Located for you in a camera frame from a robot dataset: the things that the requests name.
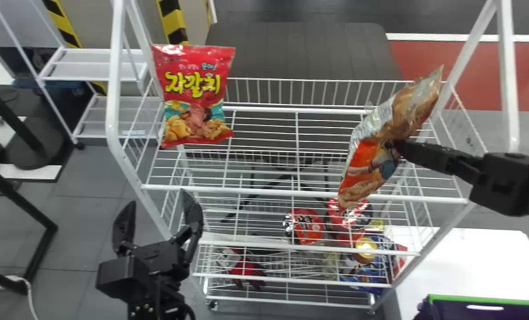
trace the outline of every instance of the white metal frame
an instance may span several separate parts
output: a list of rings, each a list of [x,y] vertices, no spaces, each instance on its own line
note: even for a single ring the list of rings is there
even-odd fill
[[[33,67],[33,64],[29,60],[27,53],[25,53],[23,47],[29,46],[29,44],[22,45],[17,38],[17,36],[14,33],[14,30],[10,27],[10,25],[7,23],[6,18],[2,14],[0,10],[0,21],[2,22],[3,27],[5,28],[8,36],[11,38],[12,42],[14,43],[15,47],[17,48],[18,52],[20,53],[21,58],[24,60],[25,64],[27,65],[31,75],[35,79],[35,82],[37,83],[37,87],[42,91],[43,95],[45,96],[45,99],[51,106],[51,109],[53,110],[53,113],[55,113],[55,116],[59,120],[59,123],[61,124],[63,130],[68,135],[69,139],[73,144],[78,143],[79,138],[104,138],[104,134],[97,134],[97,135],[85,135],[81,134],[83,131],[84,125],[86,123],[86,116],[88,115],[88,111],[92,109],[94,104],[96,103],[97,93],[92,88],[92,86],[88,83],[88,81],[108,81],[108,75],[105,73],[104,75],[97,75],[96,72],[91,74],[86,74],[86,72],[92,72],[94,68],[100,68],[102,67],[105,71],[108,68],[108,61],[110,59],[110,49],[80,49],[80,48],[67,48],[67,45],[63,41],[63,39],[60,39],[57,35],[56,28],[51,26],[47,19],[44,16],[44,12],[41,12],[41,10],[38,8],[38,6],[35,5],[33,0],[29,0],[31,6],[33,9],[37,12],[38,16],[41,18],[43,23],[45,24],[45,27],[49,30],[49,33],[51,36],[55,39],[57,42],[57,50],[55,53],[53,53],[51,59],[46,63],[46,65],[43,67],[43,69],[37,73],[35,68]],[[128,44],[128,39],[126,38],[126,34],[123,34],[123,41],[124,41],[124,48],[126,49],[126,55],[124,56],[127,58],[128,61],[125,62],[125,65],[127,65],[126,69],[128,69],[128,74],[126,75],[126,78],[123,78],[123,81],[130,81],[135,82],[138,90],[140,93],[144,92],[144,77],[145,77],[145,70],[147,69],[146,63],[142,61],[140,63],[139,61],[136,61],[136,57],[139,57],[142,55],[142,51],[140,49],[130,49],[130,46]],[[76,55],[81,57],[83,61],[61,61],[66,56]],[[90,55],[95,56],[103,56],[102,61],[93,61],[93,60],[86,60],[85,57],[88,57]],[[66,75],[53,75],[53,72],[59,68],[67,68],[71,69],[71,73],[68,73]],[[85,112],[83,113],[82,118],[78,122],[77,126],[74,130],[70,130],[69,126],[63,119],[63,116],[59,112],[59,109],[57,108],[57,105],[51,98],[51,95],[49,95],[49,91],[47,90],[47,87],[45,85],[45,81],[86,81],[88,88],[92,91],[93,97],[87,104],[87,107],[85,109]]]
[[[412,243],[407,245],[407,251],[319,247],[288,243],[278,236],[280,228],[277,226],[271,229],[266,228],[266,223],[270,221],[263,216],[286,212],[285,209],[294,208],[301,203],[305,203],[305,207],[311,207],[315,198],[337,196],[337,189],[333,188],[337,182],[326,179],[322,182],[325,186],[314,185],[313,188],[305,184],[316,183],[315,178],[310,178],[310,176],[337,176],[341,173],[341,158],[334,158],[333,155],[344,155],[347,151],[338,144],[344,144],[345,138],[348,142],[348,132],[341,134],[323,132],[323,135],[329,136],[329,139],[321,139],[306,138],[315,134],[307,130],[310,128],[347,130],[349,128],[345,127],[345,123],[360,121],[361,117],[368,113],[372,103],[380,104],[388,95],[392,95],[408,81],[230,78],[223,109],[229,115],[227,121],[236,132],[236,136],[229,138],[228,143],[225,144],[188,144],[171,150],[159,150],[165,126],[162,115],[163,91],[159,86],[152,62],[151,39],[145,30],[136,0],[114,0],[113,7],[110,85],[106,107],[108,147],[165,238],[171,237],[172,233],[183,224],[183,213],[178,208],[179,189],[185,188],[194,192],[202,203],[207,223],[206,231],[199,242],[201,248],[193,275],[199,277],[200,284],[208,298],[344,306],[366,308],[374,312],[437,243],[475,206],[465,196],[466,186],[460,184],[457,179],[447,176],[423,176],[422,168],[405,162],[401,164],[394,178],[391,178],[386,186],[370,195],[368,199],[378,205],[378,211],[382,212],[382,219],[385,219],[387,223],[385,234],[388,238],[398,243],[400,243],[398,239],[403,236],[403,239],[411,239]],[[420,140],[446,144],[452,148],[459,148],[478,155],[486,152],[483,141],[455,92],[455,85],[486,25],[492,19],[493,14],[498,12],[502,107],[508,130],[508,150],[512,152],[518,150],[518,108],[510,10],[510,0],[488,0],[486,2],[468,42],[445,81],[435,112],[419,130]],[[159,97],[159,107],[155,112],[145,111],[143,102],[139,104],[131,128],[134,128],[136,119],[142,118],[143,113],[147,113],[145,117],[149,119],[151,125],[149,133],[156,133],[153,138],[150,134],[135,136],[128,133],[120,136],[118,107],[124,17],[126,15],[136,32],[144,59],[148,62],[149,76],[153,81],[148,85],[143,97],[151,95]],[[149,147],[151,142],[155,144],[152,148]],[[318,154],[321,164],[314,160]],[[309,158],[311,162],[302,162],[302,159]],[[289,174],[291,178],[278,182],[274,175],[287,172],[287,170],[292,170],[293,173]],[[256,178],[252,174],[262,174],[262,176]],[[262,188],[266,186],[266,183],[269,185],[273,183],[275,187]],[[246,195],[258,196],[251,199]],[[256,204],[246,205],[243,201],[246,199],[251,199]],[[449,205],[452,212],[447,221],[444,221],[442,226],[435,231],[431,221],[433,211],[431,206],[440,204]],[[400,209],[393,209],[394,205],[398,205]],[[218,221],[222,216],[216,213],[233,213],[234,222],[224,226]],[[404,218],[394,216],[396,213],[404,215]],[[403,225],[392,225],[393,221],[398,220],[402,221]],[[253,230],[268,231],[271,234],[254,235]],[[279,255],[287,257],[287,260],[282,260],[283,262],[274,260],[273,264],[286,263],[287,267],[280,270],[284,273],[268,271],[270,272],[268,277],[232,276],[224,270],[215,270],[211,255],[219,247],[227,246],[241,248],[244,255],[255,248],[277,250]],[[294,269],[292,269],[296,261],[300,263],[305,261],[302,259],[306,258],[297,258],[302,254],[311,256],[309,259],[315,259],[317,255],[334,252],[339,254],[371,252],[389,257],[389,259],[390,257],[402,257],[406,259],[407,264],[398,275],[387,274],[386,281],[360,284],[361,286],[388,288],[382,296],[376,298],[372,294],[367,294],[362,304],[339,303],[333,302],[334,296],[331,295],[328,286],[342,289],[350,285],[348,282],[317,279],[315,278],[316,273],[298,276],[293,274]],[[304,266],[304,268],[314,267],[312,263]],[[223,296],[212,294],[212,290],[216,288],[227,287],[226,283],[214,280],[226,281],[228,278],[264,280],[274,284],[284,284],[286,292],[280,298],[255,296],[255,292],[246,287],[246,294],[241,296],[232,294],[234,291],[229,289],[220,289]],[[291,291],[293,288],[290,286],[294,284],[324,286],[325,290],[311,289],[323,293],[307,300],[307,298],[298,298],[300,294],[294,294]],[[325,298],[325,301],[318,301],[318,298]]]

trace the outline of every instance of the floor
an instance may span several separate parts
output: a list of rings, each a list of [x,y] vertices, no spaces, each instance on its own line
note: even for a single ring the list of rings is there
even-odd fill
[[[454,6],[454,2],[447,0],[417,0],[408,5],[398,0],[218,0],[216,4],[219,18],[231,22],[375,22],[383,25],[386,32],[464,34],[469,31],[483,1],[462,2],[455,2]],[[516,33],[529,34],[529,0],[514,1],[517,2],[519,5],[514,7]],[[391,45],[404,77],[415,77],[417,72],[421,72],[420,69],[409,68],[412,59],[409,60],[408,56],[413,54],[412,49],[402,48],[404,43],[399,42]],[[529,92],[525,91],[522,95],[527,96]],[[480,101],[471,101],[467,107],[472,108],[474,102]],[[503,136],[498,127],[501,114],[495,111],[498,104],[491,100],[481,104],[495,108],[474,108],[479,110],[471,111],[471,117],[489,150],[504,150]],[[521,149],[529,154],[529,109],[526,110],[520,113]],[[33,284],[35,309],[39,318],[125,318],[126,309],[122,302],[110,299],[94,288],[98,263],[114,257],[110,246],[112,219],[129,200],[135,198],[108,148],[88,146],[83,151],[74,150],[56,184],[24,183],[20,193],[53,219],[60,229]],[[159,241],[159,232],[141,207],[138,217],[136,242],[147,244]],[[514,219],[483,208],[469,214],[459,226],[517,229],[529,237],[529,217]],[[0,273],[21,275],[42,231],[29,216],[6,198],[0,197]],[[369,319],[364,312],[355,310],[288,304],[272,306],[221,302],[217,312],[210,312],[203,305],[205,299],[199,288],[191,281],[183,283],[182,292],[199,319],[308,320],[327,318],[333,316],[334,312],[337,312],[339,319]],[[0,291],[1,320],[29,318],[24,296]],[[378,312],[373,319],[384,319],[384,314]]]

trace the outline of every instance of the white wire rack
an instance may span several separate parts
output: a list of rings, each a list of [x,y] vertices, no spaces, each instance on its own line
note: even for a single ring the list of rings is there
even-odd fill
[[[55,39],[57,46],[57,49],[55,49],[55,52],[41,70],[35,68],[30,55],[25,51],[25,48],[31,47],[32,44],[22,43],[22,41],[25,42],[25,39],[16,36],[16,33],[21,34],[21,32],[12,29],[6,19],[6,15],[3,14],[1,10],[0,21],[10,37],[10,40],[14,43],[26,67],[29,69],[29,73],[33,77],[35,85],[43,93],[51,110],[53,110],[57,120],[59,120],[61,127],[73,144],[81,146],[81,144],[78,144],[80,138],[105,138],[104,105],[106,104],[106,97],[99,95],[92,85],[87,83],[88,89],[92,92],[92,98],[88,102],[78,125],[72,130],[63,119],[63,115],[61,115],[59,108],[49,94],[49,91],[47,90],[48,83],[46,81],[109,81],[110,49],[68,48],[68,44],[60,38],[57,28],[49,23],[48,13],[43,12],[41,7],[35,4],[34,0],[28,1],[31,8],[39,16],[39,19],[41,19],[47,27],[49,37]],[[141,49],[130,49],[128,39],[126,38],[126,35],[124,35],[124,32],[122,38],[124,42],[124,54],[121,56],[121,74],[118,80],[135,83],[135,88],[137,88],[140,93],[143,93],[145,81],[147,81],[147,79],[145,79],[147,74],[147,63],[144,60]],[[126,110],[121,109],[120,118],[122,121],[128,121],[128,123],[131,124],[132,119],[137,115],[138,108],[136,106],[138,103],[135,102],[135,97],[128,97],[122,99],[122,101],[130,103],[131,107],[126,108]]]
[[[479,28],[482,20],[489,22],[489,12],[498,5],[505,13],[510,10],[505,0],[486,2],[485,14],[482,12],[466,47],[475,48],[474,41],[480,36],[475,34],[484,30]],[[130,105],[120,97],[125,10],[148,64],[145,79],[151,79],[142,98],[135,100],[137,107],[132,108],[130,121],[122,116],[122,106]],[[321,241],[297,244],[295,235],[286,233],[282,225],[285,215],[294,208],[327,214],[328,199],[337,196],[352,128],[372,105],[382,103],[408,81],[230,78],[223,109],[235,136],[219,144],[160,150],[163,103],[145,103],[163,97],[152,63],[151,40],[135,0],[115,0],[113,16],[105,126],[109,148],[167,239],[183,226],[179,189],[189,190],[201,203],[206,223],[193,275],[199,277],[208,298],[373,311],[473,208],[463,182],[401,162],[394,176],[368,197],[373,219],[384,225],[380,232],[366,231],[364,235],[384,235],[377,249],[354,248],[345,235],[343,241],[334,241],[329,221],[323,225]],[[463,50],[465,55],[472,51]],[[464,68],[469,56],[461,60],[445,81],[432,116],[414,138],[481,156],[485,145],[455,92],[458,69]],[[506,101],[505,108],[516,106],[512,98]],[[514,127],[509,128],[510,136],[515,137]],[[266,276],[228,273],[215,260],[230,247],[241,250],[243,259],[266,266]],[[372,266],[380,271],[372,277],[380,279],[366,277],[357,284],[341,279],[339,265],[323,265],[326,255],[343,261],[345,256],[359,253],[391,264],[397,260],[406,263],[396,271]],[[266,286],[260,291],[249,285],[240,289],[234,279],[263,280]],[[386,291],[375,299],[358,287]]]
[[[325,306],[343,306],[348,308],[370,308],[369,296],[349,283],[337,281],[342,276],[348,276],[344,271],[346,261],[344,257],[328,256],[329,253],[313,251],[276,250],[266,251],[259,248],[243,247],[241,259],[257,262],[258,270],[264,276],[231,275],[228,270],[215,260],[221,259],[221,252],[227,247],[201,245],[197,257],[197,264],[193,269],[193,276],[199,277],[199,284],[207,292],[207,298],[219,300],[254,300],[270,301],[286,304],[315,304]],[[330,259],[335,265],[327,265]],[[255,268],[244,268],[248,273]],[[374,275],[369,276],[372,283],[366,283],[370,288],[390,288],[393,275],[388,273],[383,263],[371,266]],[[243,287],[238,288],[232,279],[243,281]],[[266,286],[257,290],[247,281],[263,280]]]

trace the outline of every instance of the cable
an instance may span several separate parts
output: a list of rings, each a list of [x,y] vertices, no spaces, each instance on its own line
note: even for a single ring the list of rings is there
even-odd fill
[[[15,276],[15,275],[9,275],[9,276],[6,276],[6,278],[12,281],[16,281],[16,282],[23,281],[25,283],[25,286],[27,287],[27,302],[29,304],[29,311],[31,312],[31,316],[34,318],[34,320],[39,320],[39,318],[37,318],[37,314],[35,314],[35,308],[33,307],[33,296],[31,295],[31,283],[29,283],[29,281],[27,281],[26,279]]]
[[[10,280],[14,280],[14,281],[23,281],[25,283],[25,286],[27,286],[27,302],[29,304],[29,311],[31,311],[31,316],[33,316],[34,320],[39,320],[39,318],[37,318],[37,314],[35,314],[35,308],[33,307],[33,296],[31,295],[31,283],[29,283],[29,281],[27,281],[26,279],[15,276],[15,275],[9,275],[9,276],[6,276],[6,278]]]
[[[8,95],[10,93],[14,93],[11,97],[5,97],[4,95]],[[2,89],[0,90],[0,99],[4,101],[5,103],[8,103],[10,101],[14,101],[19,97],[19,91],[16,89]]]

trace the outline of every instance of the white wall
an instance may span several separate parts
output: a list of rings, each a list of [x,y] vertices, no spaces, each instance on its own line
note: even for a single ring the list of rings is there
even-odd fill
[[[190,44],[203,45],[209,32],[205,0],[179,0]]]

